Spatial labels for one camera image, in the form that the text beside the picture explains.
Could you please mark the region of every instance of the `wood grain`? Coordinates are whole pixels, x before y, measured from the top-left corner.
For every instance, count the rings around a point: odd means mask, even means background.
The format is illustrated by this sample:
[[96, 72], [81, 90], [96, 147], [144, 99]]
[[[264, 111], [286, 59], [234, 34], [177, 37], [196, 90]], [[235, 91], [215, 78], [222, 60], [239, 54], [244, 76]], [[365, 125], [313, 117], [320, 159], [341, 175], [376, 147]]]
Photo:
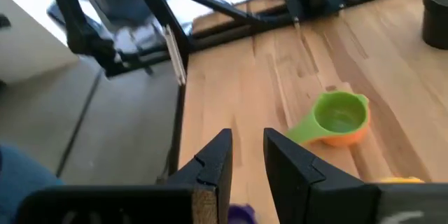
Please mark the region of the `wood grain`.
[[[260, 1], [246, 9], [276, 3]], [[369, 98], [369, 134], [349, 148], [316, 142], [307, 149], [364, 181], [448, 181], [441, 165], [448, 158], [448, 54], [421, 40], [422, 13], [421, 0], [378, 0], [191, 55], [180, 165], [231, 127], [231, 200], [251, 204], [260, 223], [278, 223], [263, 128], [286, 132], [319, 94], [338, 89]]]

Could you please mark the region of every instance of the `gray floor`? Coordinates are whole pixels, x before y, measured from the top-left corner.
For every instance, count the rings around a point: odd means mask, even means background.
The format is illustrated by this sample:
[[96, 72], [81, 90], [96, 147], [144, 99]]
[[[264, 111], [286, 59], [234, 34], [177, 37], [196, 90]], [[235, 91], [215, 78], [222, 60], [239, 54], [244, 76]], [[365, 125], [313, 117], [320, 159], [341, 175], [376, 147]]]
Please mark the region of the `gray floor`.
[[[177, 84], [169, 62], [154, 75], [106, 79], [74, 139], [62, 179], [68, 184], [152, 184], [172, 140]], [[0, 93], [0, 144], [56, 172], [100, 69], [91, 60], [7, 87]]]

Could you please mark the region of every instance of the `black metal frame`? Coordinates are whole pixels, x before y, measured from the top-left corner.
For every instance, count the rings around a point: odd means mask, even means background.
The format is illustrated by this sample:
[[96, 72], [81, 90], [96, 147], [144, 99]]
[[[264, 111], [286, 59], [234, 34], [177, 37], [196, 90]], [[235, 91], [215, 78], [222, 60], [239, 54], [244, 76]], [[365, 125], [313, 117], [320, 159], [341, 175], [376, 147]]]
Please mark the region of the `black metal frame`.
[[[166, 0], [145, 0], [159, 23], [170, 26], [178, 43], [178, 49], [187, 67], [190, 53], [228, 43], [246, 36], [252, 36], [271, 29], [304, 22], [323, 15], [337, 13], [343, 8], [356, 6], [372, 0], [285, 0], [282, 6], [273, 7], [260, 13], [245, 13], [228, 3], [217, 0], [193, 0], [232, 17], [234, 20], [187, 35], [182, 30]], [[149, 67], [170, 60], [167, 46], [157, 45], [134, 53], [116, 51], [113, 42], [100, 38], [98, 33], [87, 23], [78, 0], [56, 0], [66, 20], [67, 43], [74, 53], [91, 55], [104, 68], [108, 77], [129, 71]], [[181, 138], [183, 117], [183, 99], [185, 87], [178, 90], [176, 118], [171, 153], [164, 174], [173, 174], [177, 170], [177, 155]]]

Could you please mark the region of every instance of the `yellow object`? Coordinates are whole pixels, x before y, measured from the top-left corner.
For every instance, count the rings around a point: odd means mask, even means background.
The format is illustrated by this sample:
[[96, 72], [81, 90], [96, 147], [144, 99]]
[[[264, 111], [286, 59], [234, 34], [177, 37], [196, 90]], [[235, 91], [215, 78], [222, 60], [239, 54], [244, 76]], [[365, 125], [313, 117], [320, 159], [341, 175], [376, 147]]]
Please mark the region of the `yellow object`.
[[400, 178], [400, 177], [394, 177], [394, 178], [383, 178], [381, 180], [382, 183], [425, 183], [425, 181], [422, 181], [420, 178], [416, 177], [409, 177], [409, 178]]

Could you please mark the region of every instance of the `black container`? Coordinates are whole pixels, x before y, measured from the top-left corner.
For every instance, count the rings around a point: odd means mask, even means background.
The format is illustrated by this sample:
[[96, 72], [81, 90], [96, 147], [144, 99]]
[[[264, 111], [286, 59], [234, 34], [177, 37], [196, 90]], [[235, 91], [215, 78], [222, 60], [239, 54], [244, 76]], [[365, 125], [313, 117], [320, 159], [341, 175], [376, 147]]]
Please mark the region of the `black container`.
[[423, 40], [435, 48], [448, 50], [448, 0], [423, 0]]

